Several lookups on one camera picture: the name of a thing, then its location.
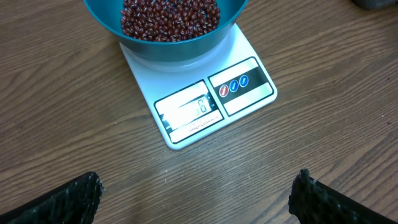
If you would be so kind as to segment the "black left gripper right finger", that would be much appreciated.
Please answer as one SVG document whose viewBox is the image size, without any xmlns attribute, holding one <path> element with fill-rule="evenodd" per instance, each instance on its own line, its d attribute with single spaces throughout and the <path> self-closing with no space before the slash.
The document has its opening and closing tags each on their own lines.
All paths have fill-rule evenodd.
<svg viewBox="0 0 398 224">
<path fill-rule="evenodd" d="M 310 177 L 302 169 L 292 184 L 289 213 L 303 224 L 397 224 Z"/>
</svg>

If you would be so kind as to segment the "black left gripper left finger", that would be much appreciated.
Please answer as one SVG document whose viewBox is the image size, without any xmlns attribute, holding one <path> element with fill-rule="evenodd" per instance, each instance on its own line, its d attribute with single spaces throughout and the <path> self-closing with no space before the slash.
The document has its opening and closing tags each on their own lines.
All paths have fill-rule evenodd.
<svg viewBox="0 0 398 224">
<path fill-rule="evenodd" d="M 1 215 L 1 223 L 92 224 L 103 193 L 96 172 L 86 172 Z"/>
</svg>

